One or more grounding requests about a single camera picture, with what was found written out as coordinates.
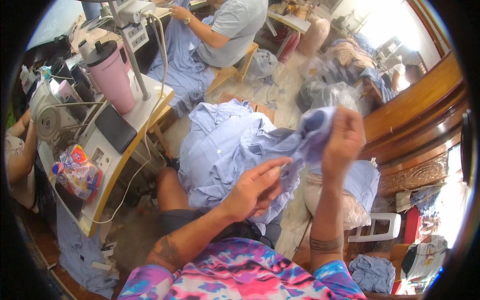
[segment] knee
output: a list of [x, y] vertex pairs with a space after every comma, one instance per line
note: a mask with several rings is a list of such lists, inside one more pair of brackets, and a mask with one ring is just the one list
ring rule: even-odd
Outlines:
[[178, 181], [178, 174], [175, 169], [171, 167], [165, 167], [161, 169], [156, 176], [157, 186], [162, 183], [171, 182], [172, 180]]

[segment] white plastic stool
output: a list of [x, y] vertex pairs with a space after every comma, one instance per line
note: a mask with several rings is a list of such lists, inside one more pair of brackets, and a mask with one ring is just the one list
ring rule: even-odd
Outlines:
[[[361, 228], [357, 228], [357, 235], [348, 237], [349, 242], [362, 242], [362, 241], [376, 241], [376, 240], [391, 240], [398, 237], [400, 233], [400, 225], [402, 218], [399, 214], [395, 213], [371, 213], [370, 217], [372, 218], [372, 228], [370, 229], [369, 235], [361, 235]], [[376, 220], [387, 220], [390, 221], [390, 226], [388, 227], [387, 233], [373, 234], [375, 231], [375, 221]]]

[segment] gray t-shirt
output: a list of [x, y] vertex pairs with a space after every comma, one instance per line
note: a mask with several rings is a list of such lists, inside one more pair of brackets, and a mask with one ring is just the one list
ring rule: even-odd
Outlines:
[[205, 43], [198, 46], [200, 58], [215, 67], [230, 67], [239, 61], [262, 28], [267, 16], [268, 0], [225, 0], [215, 12], [212, 30], [230, 40], [214, 49]]

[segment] snack bag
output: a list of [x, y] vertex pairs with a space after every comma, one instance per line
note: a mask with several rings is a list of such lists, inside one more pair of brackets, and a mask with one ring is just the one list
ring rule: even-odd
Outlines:
[[69, 146], [52, 167], [57, 182], [84, 201], [92, 201], [102, 181], [102, 170], [79, 145]]

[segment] forearm tattoo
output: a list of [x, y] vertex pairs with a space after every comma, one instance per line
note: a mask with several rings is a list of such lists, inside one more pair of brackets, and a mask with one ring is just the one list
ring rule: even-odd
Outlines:
[[310, 250], [317, 251], [321, 254], [338, 253], [339, 248], [343, 246], [343, 236], [339, 236], [335, 240], [316, 240], [310, 237]]
[[159, 240], [160, 247], [154, 247], [153, 253], [150, 253], [150, 255], [147, 257], [147, 263], [159, 264], [160, 261], [164, 261], [173, 267], [183, 266], [180, 259], [179, 250], [172, 242], [171, 236], [171, 234], [167, 234]]

